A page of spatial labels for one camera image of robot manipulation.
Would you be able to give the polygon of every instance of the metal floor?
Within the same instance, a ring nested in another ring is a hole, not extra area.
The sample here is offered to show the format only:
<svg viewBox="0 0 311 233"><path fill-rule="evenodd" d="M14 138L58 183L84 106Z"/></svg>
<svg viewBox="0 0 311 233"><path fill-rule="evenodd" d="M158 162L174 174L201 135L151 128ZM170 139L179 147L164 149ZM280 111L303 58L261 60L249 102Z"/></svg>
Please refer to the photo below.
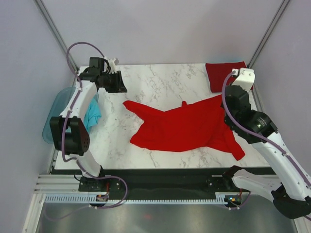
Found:
<svg viewBox="0 0 311 233"><path fill-rule="evenodd" d="M61 217L82 204L45 203L50 217ZM240 210L213 205L123 206L83 209L50 222L41 216L38 233L296 233L293 220L281 215L271 202L252 195Z"/></svg>

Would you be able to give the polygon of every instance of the marble table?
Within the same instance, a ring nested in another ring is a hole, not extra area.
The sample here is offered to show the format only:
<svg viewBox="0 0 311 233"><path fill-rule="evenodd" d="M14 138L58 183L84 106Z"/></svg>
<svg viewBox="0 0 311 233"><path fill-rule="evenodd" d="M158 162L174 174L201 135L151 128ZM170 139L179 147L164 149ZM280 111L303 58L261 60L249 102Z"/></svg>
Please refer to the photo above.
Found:
<svg viewBox="0 0 311 233"><path fill-rule="evenodd" d="M90 133L89 149L104 169L269 166L251 145L237 135L235 138L246 154L240 161L236 161L231 153L207 147L186 152L164 152L131 144L131 137L143 121L123 106L125 100L166 111L181 106L183 100L194 103L218 94L210 91L205 64L117 67L122 72L128 93L108 94L99 90L102 118ZM255 108L252 93L250 101ZM74 161L64 163L59 152L55 169L78 169L78 166Z"/></svg>

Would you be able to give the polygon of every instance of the teal cloth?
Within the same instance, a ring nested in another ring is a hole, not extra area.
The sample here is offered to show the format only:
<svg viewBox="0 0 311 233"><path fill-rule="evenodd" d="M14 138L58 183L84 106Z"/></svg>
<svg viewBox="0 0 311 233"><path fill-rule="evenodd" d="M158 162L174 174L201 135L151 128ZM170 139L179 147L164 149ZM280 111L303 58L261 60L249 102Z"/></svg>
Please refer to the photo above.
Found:
<svg viewBox="0 0 311 233"><path fill-rule="evenodd" d="M88 106L86 115L84 116L84 120L83 120L83 124L88 133L91 131L93 126L98 124L98 121L101 117L102 117L101 110L94 97Z"/></svg>

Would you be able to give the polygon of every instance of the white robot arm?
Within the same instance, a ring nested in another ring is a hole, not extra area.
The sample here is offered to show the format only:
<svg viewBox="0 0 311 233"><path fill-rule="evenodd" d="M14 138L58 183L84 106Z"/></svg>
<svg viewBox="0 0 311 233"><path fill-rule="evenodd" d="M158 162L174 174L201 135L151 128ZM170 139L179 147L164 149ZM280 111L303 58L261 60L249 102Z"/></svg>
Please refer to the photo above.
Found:
<svg viewBox="0 0 311 233"><path fill-rule="evenodd" d="M248 92L255 80L254 71L234 69L226 80L232 74L238 77L225 87L223 93L223 104L224 100L226 102L225 123L259 151L279 179L266 179L237 166L233 166L224 176L231 179L236 187L272 201L288 218L308 215L311 212L310 176L285 146L272 120L265 113L250 108Z"/></svg>
<svg viewBox="0 0 311 233"><path fill-rule="evenodd" d="M50 120L55 148L62 150L64 161L75 160L93 177L99 177L102 168L89 150L90 139L83 120L99 88L105 88L108 93L127 92L121 72L116 71L118 62L116 58L106 60L91 57L89 68L80 73L81 83L77 82L75 92L67 107L59 117L52 117ZM63 132L65 123L66 129L70 128L70 132Z"/></svg>

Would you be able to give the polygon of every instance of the folded red cloth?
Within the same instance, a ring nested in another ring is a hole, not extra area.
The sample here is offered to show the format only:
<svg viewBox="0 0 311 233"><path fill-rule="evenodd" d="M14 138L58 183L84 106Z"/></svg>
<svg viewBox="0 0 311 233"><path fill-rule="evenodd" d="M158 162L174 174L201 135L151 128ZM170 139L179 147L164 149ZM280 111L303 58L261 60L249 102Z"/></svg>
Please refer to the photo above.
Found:
<svg viewBox="0 0 311 233"><path fill-rule="evenodd" d="M227 75L231 73L233 68L234 69L246 68L246 64L245 62L219 63L219 64L206 63L205 68L210 83L210 90L214 93L222 91L224 80L227 77ZM232 83L235 79L236 77L232 76L228 80L227 85Z"/></svg>
<svg viewBox="0 0 311 233"><path fill-rule="evenodd" d="M235 141L233 132L224 123L225 111L221 96L182 106L166 112L133 101L125 107L144 123L131 138L131 143L150 150L182 152L211 147L230 152L240 160L244 151Z"/></svg>

